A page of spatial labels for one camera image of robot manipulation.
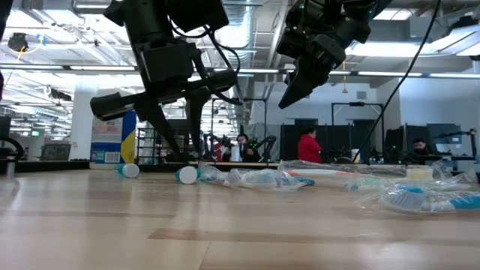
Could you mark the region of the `black room partition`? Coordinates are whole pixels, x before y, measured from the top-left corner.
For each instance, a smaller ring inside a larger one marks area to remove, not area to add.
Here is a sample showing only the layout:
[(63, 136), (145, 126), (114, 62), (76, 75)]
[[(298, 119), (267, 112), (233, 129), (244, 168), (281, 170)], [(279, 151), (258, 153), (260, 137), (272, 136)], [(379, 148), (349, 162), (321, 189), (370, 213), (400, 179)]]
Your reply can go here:
[(355, 120), (349, 124), (331, 126), (329, 124), (283, 124), (280, 126), (280, 159), (298, 160), (297, 148), (300, 136), (309, 127), (316, 129), (316, 141), (322, 148), (321, 158), (324, 164), (334, 163), (340, 158), (351, 158), (351, 150), (360, 150), (360, 160), (365, 160), (376, 147), (376, 137), (370, 135), (370, 141), (364, 142), (369, 135), (373, 119)]

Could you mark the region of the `wooden desk grey legs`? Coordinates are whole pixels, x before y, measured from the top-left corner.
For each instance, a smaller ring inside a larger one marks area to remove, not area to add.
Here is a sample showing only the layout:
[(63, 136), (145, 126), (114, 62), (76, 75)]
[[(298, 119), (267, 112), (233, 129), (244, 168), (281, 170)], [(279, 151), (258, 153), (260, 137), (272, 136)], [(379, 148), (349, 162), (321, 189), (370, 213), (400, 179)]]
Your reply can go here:
[(274, 167), (280, 166), (279, 162), (276, 163), (245, 163), (245, 162), (214, 162), (214, 161), (189, 161), (189, 165), (198, 166), (200, 164), (208, 164), (216, 167)]

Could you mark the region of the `dark screen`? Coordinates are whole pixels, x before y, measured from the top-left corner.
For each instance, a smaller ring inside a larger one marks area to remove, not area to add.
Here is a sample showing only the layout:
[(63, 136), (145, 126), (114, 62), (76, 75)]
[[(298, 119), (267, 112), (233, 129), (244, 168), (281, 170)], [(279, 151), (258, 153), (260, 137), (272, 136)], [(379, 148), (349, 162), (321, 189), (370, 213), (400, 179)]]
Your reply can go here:
[(45, 144), (40, 154), (41, 161), (68, 161), (71, 152), (71, 144), (53, 143)]

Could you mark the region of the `long ceiling light strip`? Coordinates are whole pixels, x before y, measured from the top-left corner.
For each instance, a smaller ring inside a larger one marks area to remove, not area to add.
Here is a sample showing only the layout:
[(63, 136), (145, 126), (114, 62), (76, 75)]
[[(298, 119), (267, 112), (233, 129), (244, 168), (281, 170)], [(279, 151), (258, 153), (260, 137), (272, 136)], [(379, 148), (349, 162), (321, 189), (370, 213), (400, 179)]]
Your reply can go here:
[[(0, 64), (1, 70), (10, 71), (46, 71), (56, 73), (97, 72), (99, 74), (133, 74), (138, 72), (135, 66), (109, 66), (109, 65), (53, 65), (53, 64)], [(288, 74), (290, 69), (281, 68), (241, 68), (240, 74)], [(392, 71), (366, 71), (366, 70), (333, 70), (330, 73), (334, 77), (396, 77), (401, 78), (404, 72)], [(456, 79), (456, 80), (480, 80), (480, 73), (409, 73), (408, 77), (425, 79)]]

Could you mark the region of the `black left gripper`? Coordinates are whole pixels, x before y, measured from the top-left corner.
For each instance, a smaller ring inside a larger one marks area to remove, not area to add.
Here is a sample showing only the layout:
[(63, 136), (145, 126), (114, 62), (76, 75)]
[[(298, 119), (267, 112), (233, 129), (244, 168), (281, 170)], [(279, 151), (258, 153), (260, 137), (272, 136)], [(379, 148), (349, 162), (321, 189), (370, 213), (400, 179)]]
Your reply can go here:
[(149, 122), (179, 155), (179, 146), (160, 104), (184, 98), (193, 147), (200, 152), (203, 107), (211, 95), (219, 95), (238, 82), (236, 71), (208, 72), (201, 51), (194, 43), (168, 43), (156, 47), (143, 43), (136, 51), (145, 91), (126, 96), (116, 92), (93, 97), (90, 101), (93, 115), (100, 120), (111, 120), (135, 110), (139, 120)]

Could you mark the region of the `white toothbrush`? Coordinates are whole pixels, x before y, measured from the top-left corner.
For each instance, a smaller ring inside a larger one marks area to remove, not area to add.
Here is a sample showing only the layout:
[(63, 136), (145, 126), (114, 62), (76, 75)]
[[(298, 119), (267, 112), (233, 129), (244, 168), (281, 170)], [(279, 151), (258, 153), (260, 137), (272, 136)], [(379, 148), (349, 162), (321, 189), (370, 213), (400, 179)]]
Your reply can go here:
[(154, 159), (154, 135), (155, 130), (150, 123), (145, 122), (145, 126), (139, 129), (139, 164), (153, 165)]

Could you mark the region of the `black ledge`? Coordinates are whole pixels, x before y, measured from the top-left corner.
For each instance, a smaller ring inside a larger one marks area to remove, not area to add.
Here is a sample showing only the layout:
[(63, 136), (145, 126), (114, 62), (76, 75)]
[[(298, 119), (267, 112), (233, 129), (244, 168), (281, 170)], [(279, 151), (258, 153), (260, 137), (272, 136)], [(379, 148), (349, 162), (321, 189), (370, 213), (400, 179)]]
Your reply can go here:
[(76, 161), (20, 161), (16, 164), (16, 173), (40, 173), (64, 170), (88, 170), (90, 163), (84, 160)]

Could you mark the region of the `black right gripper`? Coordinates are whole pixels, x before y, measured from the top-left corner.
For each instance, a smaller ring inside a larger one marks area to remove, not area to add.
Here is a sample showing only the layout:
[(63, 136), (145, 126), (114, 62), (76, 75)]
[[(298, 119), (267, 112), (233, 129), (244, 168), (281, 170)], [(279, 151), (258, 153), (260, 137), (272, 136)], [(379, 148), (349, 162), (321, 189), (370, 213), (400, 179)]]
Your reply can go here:
[(348, 0), (295, 0), (276, 48), (294, 66), (286, 73), (278, 106), (285, 109), (325, 84), (346, 58), (347, 47)]

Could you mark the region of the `silver ventilation duct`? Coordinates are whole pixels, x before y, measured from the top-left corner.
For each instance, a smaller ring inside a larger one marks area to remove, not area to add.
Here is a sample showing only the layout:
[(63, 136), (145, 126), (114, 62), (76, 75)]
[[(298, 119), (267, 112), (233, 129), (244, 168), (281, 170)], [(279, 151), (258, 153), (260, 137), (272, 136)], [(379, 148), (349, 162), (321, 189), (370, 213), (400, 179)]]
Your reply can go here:
[[(227, 56), (234, 68), (237, 64), (240, 64), (241, 68), (251, 68), (254, 57), (253, 30), (255, 8), (248, 5), (250, 0), (222, 1), (229, 19), (229, 25), (219, 31), (220, 42), (237, 52), (239, 60), (231, 52), (227, 52)], [(241, 90), (241, 97), (254, 97), (254, 78), (252, 74), (239, 74), (238, 84)], [(249, 124), (252, 105), (253, 101), (244, 101), (242, 106), (235, 106), (235, 109), (233, 109), (235, 121), (239, 128), (241, 125)]]

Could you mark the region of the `black curved tube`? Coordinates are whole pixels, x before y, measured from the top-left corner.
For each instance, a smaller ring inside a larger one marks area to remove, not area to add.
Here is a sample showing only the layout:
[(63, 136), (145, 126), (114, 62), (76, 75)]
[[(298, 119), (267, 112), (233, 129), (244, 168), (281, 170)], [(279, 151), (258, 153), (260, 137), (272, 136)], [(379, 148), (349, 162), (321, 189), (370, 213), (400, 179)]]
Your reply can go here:
[[(4, 143), (11, 144), (14, 149), (4, 147)], [(8, 136), (0, 136), (0, 168), (4, 167), (7, 178), (14, 177), (16, 165), (23, 154), (24, 149), (18, 141)]]

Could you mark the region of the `white column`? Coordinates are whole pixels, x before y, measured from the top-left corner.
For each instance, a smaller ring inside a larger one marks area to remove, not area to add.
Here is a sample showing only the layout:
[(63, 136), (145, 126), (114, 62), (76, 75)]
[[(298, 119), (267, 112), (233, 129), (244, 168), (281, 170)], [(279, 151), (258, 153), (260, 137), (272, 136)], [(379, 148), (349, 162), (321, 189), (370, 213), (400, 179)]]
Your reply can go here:
[(70, 132), (70, 160), (89, 160), (92, 139), (93, 114), (90, 100), (96, 96), (99, 79), (96, 76), (78, 76), (73, 96)]

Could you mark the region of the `white blue yellow wipes canister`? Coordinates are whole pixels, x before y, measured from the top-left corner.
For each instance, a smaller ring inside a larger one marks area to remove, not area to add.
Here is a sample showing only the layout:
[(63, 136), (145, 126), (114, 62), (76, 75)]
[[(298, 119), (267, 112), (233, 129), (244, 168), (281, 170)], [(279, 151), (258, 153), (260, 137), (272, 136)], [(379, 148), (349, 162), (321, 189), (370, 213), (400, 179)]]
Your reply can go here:
[(137, 115), (126, 112), (122, 117), (92, 122), (90, 168), (107, 170), (119, 164), (135, 163)]

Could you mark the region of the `black metal frame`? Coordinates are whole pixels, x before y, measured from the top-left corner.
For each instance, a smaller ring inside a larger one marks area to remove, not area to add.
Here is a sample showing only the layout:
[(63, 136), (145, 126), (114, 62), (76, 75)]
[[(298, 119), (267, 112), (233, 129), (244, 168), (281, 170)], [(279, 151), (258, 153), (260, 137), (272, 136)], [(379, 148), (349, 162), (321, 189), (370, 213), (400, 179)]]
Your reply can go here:
[[(214, 131), (214, 128), (213, 128), (213, 125), (214, 125), (214, 115), (215, 115), (215, 108), (214, 108), (214, 105), (215, 105), (215, 101), (218, 101), (218, 98), (215, 98), (213, 97), (212, 100), (211, 100), (211, 132), (212, 134), (213, 131)], [(244, 99), (244, 104), (252, 104), (253, 102), (256, 102), (256, 101), (259, 101), (259, 102), (263, 102), (263, 105), (264, 105), (264, 122), (263, 122), (263, 139), (268, 137), (267, 135), (267, 125), (266, 125), (266, 117), (267, 117), (267, 100), (266, 99), (260, 99), (260, 98), (245, 98)], [(236, 129), (238, 131), (238, 134), (246, 134), (247, 135), (247, 132), (245, 130), (245, 125), (244, 124), (240, 124), (239, 127)], [(260, 142), (256, 137), (254, 137), (253, 135), (247, 135), (248, 136), (248, 139), (249, 139), (249, 143), (251, 144), (253, 142), (254, 139), (256, 139), (258, 142)]]
[(386, 111), (387, 106), (382, 103), (365, 103), (362, 101), (331, 103), (331, 126), (335, 126), (335, 116), (344, 107), (370, 107), (377, 114), (374, 125), (371, 128), (371, 132), (374, 132), (377, 129), (377, 125), (380, 124), (381, 146), (382, 146), (382, 150), (384, 150), (385, 135), (386, 135), (384, 113)]

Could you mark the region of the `teal toothpaste tube white cap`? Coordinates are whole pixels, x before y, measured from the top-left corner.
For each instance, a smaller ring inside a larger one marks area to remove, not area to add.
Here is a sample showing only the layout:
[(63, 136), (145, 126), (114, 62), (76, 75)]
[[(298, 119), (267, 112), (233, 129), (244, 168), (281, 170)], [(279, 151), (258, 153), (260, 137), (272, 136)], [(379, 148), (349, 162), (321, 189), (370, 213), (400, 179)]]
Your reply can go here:
[(121, 177), (134, 179), (140, 174), (140, 168), (135, 163), (119, 164), (114, 171)]
[(192, 185), (197, 182), (201, 172), (193, 166), (185, 166), (175, 173), (176, 179), (184, 185)]

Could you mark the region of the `black ceiling dome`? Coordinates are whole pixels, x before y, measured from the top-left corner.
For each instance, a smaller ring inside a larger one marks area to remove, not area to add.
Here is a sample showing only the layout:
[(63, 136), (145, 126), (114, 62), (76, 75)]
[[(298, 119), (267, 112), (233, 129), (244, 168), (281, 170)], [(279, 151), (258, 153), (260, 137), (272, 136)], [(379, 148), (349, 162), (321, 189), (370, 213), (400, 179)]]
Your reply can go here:
[(28, 41), (26, 40), (26, 33), (14, 32), (12, 36), (8, 38), (7, 46), (14, 52), (26, 52), (29, 48)]

